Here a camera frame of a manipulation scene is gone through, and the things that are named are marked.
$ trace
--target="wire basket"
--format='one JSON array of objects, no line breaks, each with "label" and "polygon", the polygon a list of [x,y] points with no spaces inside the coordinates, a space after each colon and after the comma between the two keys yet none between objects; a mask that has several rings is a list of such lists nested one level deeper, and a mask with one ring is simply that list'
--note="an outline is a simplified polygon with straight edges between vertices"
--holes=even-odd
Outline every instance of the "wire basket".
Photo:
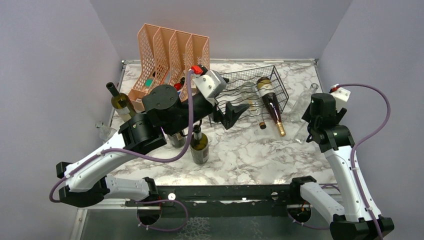
[{"label": "wire basket", "polygon": [[[241,91],[241,86],[247,82],[251,82],[256,86],[256,82],[262,77],[268,77],[270,79],[271,84],[273,86],[273,90],[278,99],[280,114],[283,113],[284,107],[286,106],[287,101],[289,100],[289,95],[287,94],[287,90],[283,85],[283,81],[281,80],[280,75],[278,74],[277,69],[274,65],[243,71],[223,73],[221,74],[221,76],[223,78],[229,79],[229,82],[226,84],[226,88],[216,97],[216,100],[218,101],[218,107],[223,113],[225,113],[225,105],[227,103],[231,103],[234,106],[248,103],[242,97],[242,94],[247,92]],[[262,102],[261,97],[259,96],[258,89],[256,87],[254,87],[253,89],[257,98],[249,98],[249,100],[258,100],[260,105],[257,105],[255,107],[260,108],[260,117],[262,118],[262,120],[264,120],[264,115],[269,115],[269,113],[264,108],[264,103]],[[248,109],[240,116],[239,120],[254,117],[255,116],[251,114]]]}]

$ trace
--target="white marble surface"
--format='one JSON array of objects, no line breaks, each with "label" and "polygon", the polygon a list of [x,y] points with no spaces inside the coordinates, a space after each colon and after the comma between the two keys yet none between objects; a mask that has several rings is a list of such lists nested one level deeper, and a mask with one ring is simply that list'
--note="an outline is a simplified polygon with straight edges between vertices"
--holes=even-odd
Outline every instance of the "white marble surface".
[{"label": "white marble surface", "polygon": [[[264,63],[214,63],[212,70],[230,73],[269,66]],[[242,119],[231,129],[222,125],[209,126],[204,119],[202,130],[209,137],[209,160],[204,165],[193,162],[190,151],[178,161],[157,163],[141,158],[129,161],[111,174],[118,178],[138,180],[153,178],[157,185],[259,185],[287,184],[292,178],[311,175],[319,183],[335,183],[330,165],[315,143],[299,144],[293,141],[300,123],[292,123],[287,113],[300,93],[312,83],[319,85],[314,65],[310,63],[274,64],[288,92],[289,100],[282,118],[287,132],[285,137],[277,134],[275,124],[265,119],[267,128],[260,130],[254,119]],[[125,69],[120,91],[128,93],[140,75],[139,64],[129,64]],[[122,120],[113,116],[112,127],[119,129]],[[169,143],[153,150],[149,155],[170,158],[180,148]]]}]

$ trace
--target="glass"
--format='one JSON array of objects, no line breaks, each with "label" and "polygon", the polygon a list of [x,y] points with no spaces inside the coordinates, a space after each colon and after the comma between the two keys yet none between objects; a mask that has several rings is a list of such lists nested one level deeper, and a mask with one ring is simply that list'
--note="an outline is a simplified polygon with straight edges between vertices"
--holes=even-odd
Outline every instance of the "glass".
[{"label": "glass", "polygon": [[300,126],[300,129],[294,135],[293,140],[295,142],[298,142],[300,144],[303,144],[304,142],[306,142],[306,139],[308,138],[308,136],[309,136],[308,122],[307,121],[303,121],[302,126]]},{"label": "glass", "polygon": [[262,102],[256,94],[255,84],[253,82],[245,82],[240,86],[241,98],[250,105],[248,113],[256,119],[258,124],[261,124],[262,119]]},{"label": "glass", "polygon": [[103,140],[103,143],[109,141],[112,136],[117,132],[116,129],[111,128],[110,126],[105,126],[102,121],[95,123],[95,127],[99,130],[99,137]]},{"label": "glass", "polygon": [[174,134],[173,136],[167,134],[168,139],[174,148],[181,148],[184,144],[186,144],[186,137],[182,136],[181,133]]},{"label": "glass", "polygon": [[296,103],[294,104],[293,108],[288,114],[288,117],[290,118],[291,122],[295,123],[295,122],[301,121],[302,116],[305,113],[305,110],[309,106],[309,102],[311,101],[312,94],[314,94],[317,90],[318,90],[318,84],[312,83],[309,89],[306,89],[299,95],[299,98],[297,99]]}]

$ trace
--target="white wall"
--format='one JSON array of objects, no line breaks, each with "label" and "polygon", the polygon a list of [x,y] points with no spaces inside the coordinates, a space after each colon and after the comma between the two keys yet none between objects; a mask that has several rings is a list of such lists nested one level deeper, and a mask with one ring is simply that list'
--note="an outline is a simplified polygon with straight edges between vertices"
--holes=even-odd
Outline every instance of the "white wall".
[{"label": "white wall", "polygon": [[143,24],[210,37],[211,58],[319,58],[352,0],[91,0],[118,55]]},{"label": "white wall", "polygon": [[48,198],[55,165],[100,144],[120,72],[88,0],[1,3],[0,239],[69,239],[76,208]]},{"label": "white wall", "polygon": [[[391,103],[386,127],[358,148],[371,194],[394,221],[388,240],[424,236],[423,12],[422,0],[353,0],[318,62],[327,89],[335,83],[370,84]],[[342,123],[358,141],[381,124],[386,107],[371,90],[349,90]]]}]

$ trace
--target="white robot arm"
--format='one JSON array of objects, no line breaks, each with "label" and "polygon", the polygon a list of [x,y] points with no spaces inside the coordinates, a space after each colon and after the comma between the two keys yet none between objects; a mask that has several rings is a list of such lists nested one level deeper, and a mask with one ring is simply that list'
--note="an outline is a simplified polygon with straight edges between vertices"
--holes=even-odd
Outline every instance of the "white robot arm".
[{"label": "white robot arm", "polygon": [[[122,134],[116,132],[108,142],[97,148],[83,159],[67,165],[65,176],[69,175],[76,167],[106,149],[123,149],[125,142]],[[149,196],[149,185],[145,179],[128,180],[108,175],[111,171],[136,157],[122,152],[103,154],[76,172],[73,177],[66,179],[65,184],[70,192],[81,193],[90,190],[104,176],[106,188],[110,190],[104,195],[105,199],[133,199],[143,200]]]},{"label": "white robot arm", "polygon": [[357,145],[349,129],[339,125],[346,113],[344,106],[349,96],[350,91],[338,85],[331,88],[330,94],[315,93],[302,117],[309,123],[309,137],[306,141],[316,142],[328,160],[338,183],[344,207],[322,191],[315,182],[301,185],[300,196],[311,203],[330,224],[334,239],[375,237],[382,239],[394,229],[393,222],[391,218],[382,216],[371,197],[359,168],[356,153],[353,152]]}]

